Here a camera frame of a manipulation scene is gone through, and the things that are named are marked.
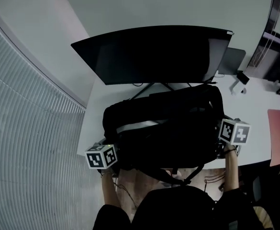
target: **black monitor screen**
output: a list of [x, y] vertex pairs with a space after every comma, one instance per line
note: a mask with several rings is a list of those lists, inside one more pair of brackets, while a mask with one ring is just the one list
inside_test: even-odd
[[215, 75], [232, 34], [198, 26], [150, 26], [71, 46], [105, 84], [204, 82]]

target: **backpack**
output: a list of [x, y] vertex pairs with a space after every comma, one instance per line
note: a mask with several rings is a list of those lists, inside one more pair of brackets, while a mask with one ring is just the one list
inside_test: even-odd
[[[202, 84], [151, 94], [105, 110], [105, 144], [116, 146], [116, 166], [135, 168], [166, 183], [186, 185], [206, 163], [216, 159], [223, 117], [222, 96], [215, 86]], [[195, 167], [184, 181], [161, 169]]]

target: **white device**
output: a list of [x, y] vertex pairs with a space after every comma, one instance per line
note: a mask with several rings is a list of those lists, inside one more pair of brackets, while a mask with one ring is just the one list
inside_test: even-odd
[[251, 125], [236, 120], [223, 119], [218, 138], [231, 145], [245, 145]]
[[90, 169], [107, 169], [117, 162], [114, 145], [97, 145], [85, 151]]

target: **white desk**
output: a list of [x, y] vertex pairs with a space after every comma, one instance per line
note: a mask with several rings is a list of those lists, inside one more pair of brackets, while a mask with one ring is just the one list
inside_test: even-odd
[[[271, 83], [266, 80], [251, 78], [246, 87], [247, 93], [234, 97], [229, 89], [236, 81], [234, 76], [226, 75], [223, 78], [214, 78], [213, 81], [218, 82], [216, 86], [222, 93], [224, 113], [233, 119], [240, 118], [242, 121], [252, 125], [247, 145], [242, 146], [238, 157], [239, 165], [269, 160], [271, 150], [268, 109], [280, 109], [280, 96], [276, 95], [275, 91], [269, 92], [266, 90]], [[104, 138], [102, 127], [104, 110], [112, 104], [133, 97], [145, 85], [143, 84], [141, 87], [135, 87], [132, 84], [106, 86], [99, 78], [95, 80], [83, 120], [77, 154], [84, 155], [83, 152], [89, 146]], [[170, 84], [170, 86], [173, 89], [181, 89], [186, 88], [187, 84], [174, 83]], [[168, 91], [166, 87], [154, 84], [140, 97], [166, 91]], [[223, 167], [225, 167], [224, 160], [214, 160], [206, 164], [204, 168]]]

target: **floor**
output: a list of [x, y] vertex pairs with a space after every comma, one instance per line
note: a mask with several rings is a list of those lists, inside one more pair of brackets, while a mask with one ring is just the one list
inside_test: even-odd
[[[192, 171], [194, 171], [194, 169], [181, 169], [179, 171], [182, 178], [186, 178]], [[190, 185], [204, 190], [206, 184], [205, 179], [212, 180], [208, 181], [213, 183], [207, 184], [206, 192], [213, 200], [219, 200], [223, 194], [222, 191], [219, 190], [219, 187], [222, 183], [224, 183], [223, 177], [221, 176], [219, 178], [219, 176], [222, 175], [223, 172], [224, 169], [202, 170], [196, 177], [193, 178]], [[122, 209], [128, 214], [130, 220], [134, 217], [136, 207], [140, 205], [148, 192], [155, 189], [157, 183], [158, 181], [156, 179], [151, 178], [140, 171], [121, 170], [117, 184], [124, 185], [133, 198], [134, 203], [123, 189], [117, 188], [117, 194], [121, 202]], [[272, 228], [272, 223], [266, 211], [261, 207], [255, 207], [254, 209], [263, 223], [263, 226], [265, 228]]]

